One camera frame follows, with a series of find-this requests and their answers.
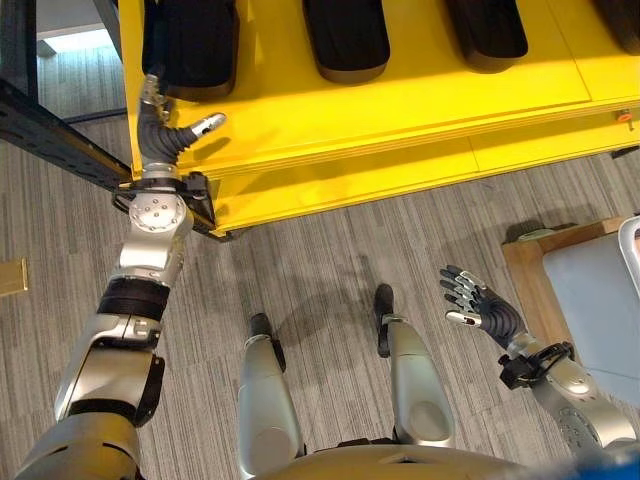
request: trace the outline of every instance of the robot leg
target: robot leg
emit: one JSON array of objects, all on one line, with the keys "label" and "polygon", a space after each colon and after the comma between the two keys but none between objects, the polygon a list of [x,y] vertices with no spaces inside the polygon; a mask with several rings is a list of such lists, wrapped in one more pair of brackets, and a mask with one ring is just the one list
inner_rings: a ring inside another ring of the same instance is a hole
[{"label": "robot leg", "polygon": [[251,324],[238,393],[238,461],[244,479],[305,454],[279,344],[266,315],[256,315]]},{"label": "robot leg", "polygon": [[391,357],[394,433],[400,443],[453,446],[451,406],[435,365],[415,329],[393,313],[393,291],[381,285],[374,304],[378,352]]}]

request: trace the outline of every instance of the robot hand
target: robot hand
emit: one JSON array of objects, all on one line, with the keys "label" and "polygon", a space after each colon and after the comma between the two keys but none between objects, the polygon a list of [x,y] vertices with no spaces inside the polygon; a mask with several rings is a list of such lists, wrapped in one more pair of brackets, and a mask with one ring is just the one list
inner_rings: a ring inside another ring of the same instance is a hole
[{"label": "robot hand", "polygon": [[447,320],[484,330],[505,350],[526,331],[516,309],[474,274],[455,265],[447,265],[440,274],[440,285],[449,291],[444,298],[462,310],[449,310]]},{"label": "robot hand", "polygon": [[224,113],[213,113],[188,127],[166,125],[170,101],[160,93],[160,78],[147,74],[140,95],[138,113],[138,147],[142,164],[175,165],[182,151],[196,140],[219,128],[227,119]]}]

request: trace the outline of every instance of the robot forearm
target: robot forearm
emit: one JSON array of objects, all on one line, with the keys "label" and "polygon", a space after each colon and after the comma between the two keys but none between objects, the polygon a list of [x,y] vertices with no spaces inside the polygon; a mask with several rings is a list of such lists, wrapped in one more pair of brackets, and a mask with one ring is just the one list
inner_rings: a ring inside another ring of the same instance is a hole
[{"label": "robot forearm", "polygon": [[600,392],[591,375],[557,346],[540,360],[545,350],[550,348],[529,333],[516,335],[507,349],[508,359],[501,361],[505,367],[501,379],[510,388],[528,383],[579,458],[624,445],[640,447],[629,420]]},{"label": "robot forearm", "polygon": [[157,87],[158,78],[147,76],[138,132],[146,183],[129,205],[131,232],[63,374],[55,400],[58,423],[32,449],[19,480],[142,478],[135,428],[158,405],[164,361],[153,351],[193,227],[175,163],[225,118],[215,114],[191,127],[168,128]]},{"label": "robot forearm", "polygon": [[440,272],[444,297],[456,307],[446,318],[485,331],[507,350],[500,359],[500,379],[510,389],[530,387],[576,455],[593,457],[623,444],[640,446],[629,420],[574,361],[571,344],[542,345],[527,332],[517,310],[474,274],[455,265]]}]

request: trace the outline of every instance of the black tray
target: black tray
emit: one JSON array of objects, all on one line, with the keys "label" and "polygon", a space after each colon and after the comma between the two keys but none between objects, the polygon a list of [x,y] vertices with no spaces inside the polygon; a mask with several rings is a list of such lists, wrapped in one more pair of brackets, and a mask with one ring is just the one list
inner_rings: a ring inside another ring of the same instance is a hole
[{"label": "black tray", "polygon": [[529,51],[516,0],[446,0],[460,48],[469,65],[506,70]]},{"label": "black tray", "polygon": [[391,48],[382,0],[303,0],[303,8],[324,78],[362,83],[384,71]]},{"label": "black tray", "polygon": [[620,46],[640,55],[640,0],[596,0],[596,4]]},{"label": "black tray", "polygon": [[192,101],[228,95],[235,85],[235,0],[145,0],[144,73],[161,69],[167,94]]}]

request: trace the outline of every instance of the wooden frame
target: wooden frame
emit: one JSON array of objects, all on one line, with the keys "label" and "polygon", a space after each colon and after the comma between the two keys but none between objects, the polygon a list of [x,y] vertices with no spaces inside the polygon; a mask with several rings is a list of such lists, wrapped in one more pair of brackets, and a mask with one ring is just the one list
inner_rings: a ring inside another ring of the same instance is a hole
[{"label": "wooden frame", "polygon": [[526,241],[507,243],[502,252],[531,333],[544,343],[572,341],[553,286],[542,263],[545,254],[615,233],[624,222],[614,217],[560,230]]}]

